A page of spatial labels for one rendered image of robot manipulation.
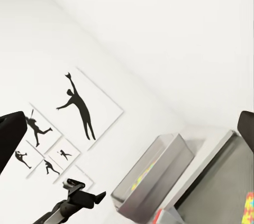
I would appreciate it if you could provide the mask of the jigsaw puzzle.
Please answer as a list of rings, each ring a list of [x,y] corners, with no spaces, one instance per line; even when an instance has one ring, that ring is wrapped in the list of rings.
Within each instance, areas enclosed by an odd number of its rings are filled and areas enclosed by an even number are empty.
[[[254,192],[247,195],[242,224],[254,224]]]

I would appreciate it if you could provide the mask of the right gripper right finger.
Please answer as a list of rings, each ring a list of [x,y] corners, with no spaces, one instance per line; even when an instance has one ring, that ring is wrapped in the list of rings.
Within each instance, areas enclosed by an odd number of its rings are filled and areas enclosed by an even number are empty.
[[[246,110],[241,111],[237,129],[254,153],[254,113]]]

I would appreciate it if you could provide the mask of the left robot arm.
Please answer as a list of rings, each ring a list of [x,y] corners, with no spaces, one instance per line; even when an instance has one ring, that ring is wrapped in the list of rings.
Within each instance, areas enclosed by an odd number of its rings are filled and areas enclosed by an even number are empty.
[[[34,224],[61,224],[82,208],[94,208],[94,204],[99,204],[106,196],[106,191],[99,195],[86,193],[82,190],[86,184],[72,178],[66,178],[64,183],[71,186],[68,199],[62,200]]]

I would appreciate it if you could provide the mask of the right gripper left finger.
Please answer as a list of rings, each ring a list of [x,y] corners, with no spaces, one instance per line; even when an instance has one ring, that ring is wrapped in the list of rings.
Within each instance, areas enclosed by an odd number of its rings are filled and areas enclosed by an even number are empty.
[[[0,174],[9,159],[24,139],[28,124],[23,111],[16,111],[0,117]]]

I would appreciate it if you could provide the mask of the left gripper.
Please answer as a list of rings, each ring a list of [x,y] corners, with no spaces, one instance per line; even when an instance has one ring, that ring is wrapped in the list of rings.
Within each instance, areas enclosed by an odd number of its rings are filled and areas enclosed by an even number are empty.
[[[106,191],[99,194],[89,194],[82,190],[83,184],[78,184],[68,190],[68,199],[66,199],[66,211],[75,214],[82,208],[92,209],[94,204],[99,204],[106,196]]]

